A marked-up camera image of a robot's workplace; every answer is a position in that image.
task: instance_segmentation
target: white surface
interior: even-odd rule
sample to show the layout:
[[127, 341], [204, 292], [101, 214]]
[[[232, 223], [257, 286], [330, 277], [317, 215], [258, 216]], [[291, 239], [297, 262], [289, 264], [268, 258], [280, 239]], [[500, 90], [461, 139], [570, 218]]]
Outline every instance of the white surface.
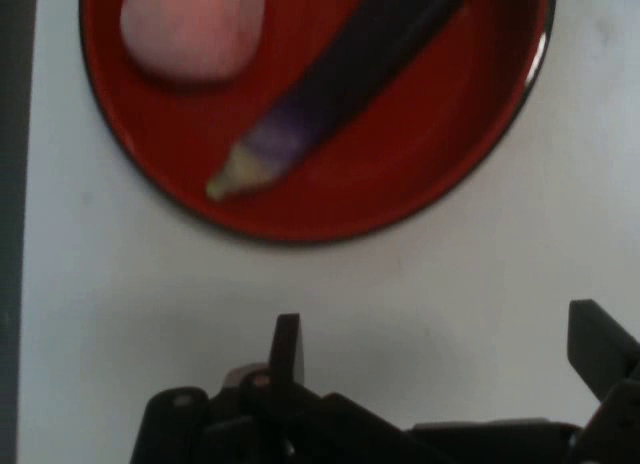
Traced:
[[640, 0], [559, 0], [538, 86], [479, 172], [387, 232], [298, 250], [219, 234], [136, 173], [89, 92], [76, 15], [39, 0], [21, 464], [128, 462], [148, 398], [215, 391], [289, 310], [308, 385], [396, 424], [584, 424], [569, 300], [640, 334]]

